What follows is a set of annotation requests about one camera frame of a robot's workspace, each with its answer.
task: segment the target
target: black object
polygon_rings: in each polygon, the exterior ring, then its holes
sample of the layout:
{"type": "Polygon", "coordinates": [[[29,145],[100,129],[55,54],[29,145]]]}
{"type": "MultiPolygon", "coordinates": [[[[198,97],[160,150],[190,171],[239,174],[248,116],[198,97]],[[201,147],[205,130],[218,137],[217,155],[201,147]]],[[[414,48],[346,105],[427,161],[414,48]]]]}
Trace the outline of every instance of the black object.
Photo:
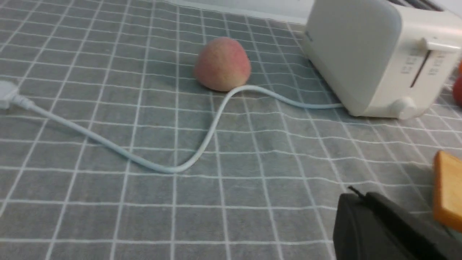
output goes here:
{"type": "Polygon", "coordinates": [[[337,260],[462,260],[462,244],[377,192],[340,195],[337,260]]]}

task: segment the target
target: white toaster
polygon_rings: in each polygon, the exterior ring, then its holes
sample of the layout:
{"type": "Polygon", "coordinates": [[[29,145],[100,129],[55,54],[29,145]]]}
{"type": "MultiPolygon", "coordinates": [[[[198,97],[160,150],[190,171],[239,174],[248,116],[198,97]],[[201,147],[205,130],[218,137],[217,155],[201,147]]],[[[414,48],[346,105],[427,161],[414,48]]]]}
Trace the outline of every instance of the white toaster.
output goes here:
{"type": "Polygon", "coordinates": [[[407,119],[453,72],[462,19],[429,0],[317,0],[302,42],[351,115],[407,119]]]}

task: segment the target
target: plug connector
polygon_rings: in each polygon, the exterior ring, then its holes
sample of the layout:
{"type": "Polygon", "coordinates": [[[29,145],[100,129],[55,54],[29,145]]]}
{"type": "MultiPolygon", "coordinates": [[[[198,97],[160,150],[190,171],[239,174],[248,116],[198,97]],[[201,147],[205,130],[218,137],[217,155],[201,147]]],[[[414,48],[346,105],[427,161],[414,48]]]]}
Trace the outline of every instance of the plug connector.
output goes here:
{"type": "Polygon", "coordinates": [[[18,95],[19,88],[12,82],[0,80],[0,109],[10,108],[12,99],[18,95]]]}

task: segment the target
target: pink peach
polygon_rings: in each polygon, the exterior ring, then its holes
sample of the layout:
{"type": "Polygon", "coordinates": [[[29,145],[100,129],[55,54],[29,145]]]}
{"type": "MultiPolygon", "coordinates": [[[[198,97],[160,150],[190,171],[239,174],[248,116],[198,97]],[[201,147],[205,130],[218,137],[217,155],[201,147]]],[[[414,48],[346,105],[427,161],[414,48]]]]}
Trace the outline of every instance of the pink peach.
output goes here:
{"type": "Polygon", "coordinates": [[[244,85],[250,72],[250,61],[244,48],[228,37],[207,43],[194,67],[194,77],[202,85],[223,92],[244,85]]]}

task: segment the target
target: white wall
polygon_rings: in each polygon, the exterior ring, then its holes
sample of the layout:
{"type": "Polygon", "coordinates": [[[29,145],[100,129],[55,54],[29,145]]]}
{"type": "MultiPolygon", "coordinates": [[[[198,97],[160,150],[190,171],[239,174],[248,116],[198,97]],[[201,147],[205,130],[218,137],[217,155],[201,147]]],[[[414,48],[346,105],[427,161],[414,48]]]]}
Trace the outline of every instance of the white wall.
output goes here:
{"type": "MultiPolygon", "coordinates": [[[[304,24],[315,0],[168,0],[179,5],[304,24]]],[[[462,17],[462,0],[432,0],[462,17]]]]}

